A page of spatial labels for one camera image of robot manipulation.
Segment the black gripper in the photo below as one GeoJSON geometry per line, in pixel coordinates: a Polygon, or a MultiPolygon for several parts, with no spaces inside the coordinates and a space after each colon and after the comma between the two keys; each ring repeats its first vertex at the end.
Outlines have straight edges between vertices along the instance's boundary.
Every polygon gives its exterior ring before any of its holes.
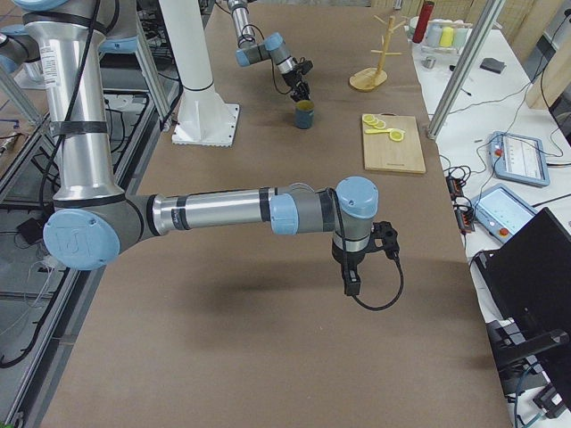
{"type": "Polygon", "coordinates": [[[340,265],[343,276],[344,294],[346,296],[358,296],[360,294],[360,277],[358,265],[365,259],[368,253],[375,251],[375,245],[368,244],[358,251],[343,249],[336,243],[332,243],[332,255],[340,265]]]}
{"type": "Polygon", "coordinates": [[[291,99],[298,103],[303,100],[310,100],[310,90],[304,80],[301,69],[293,69],[284,74],[284,81],[291,89],[291,99]]]}

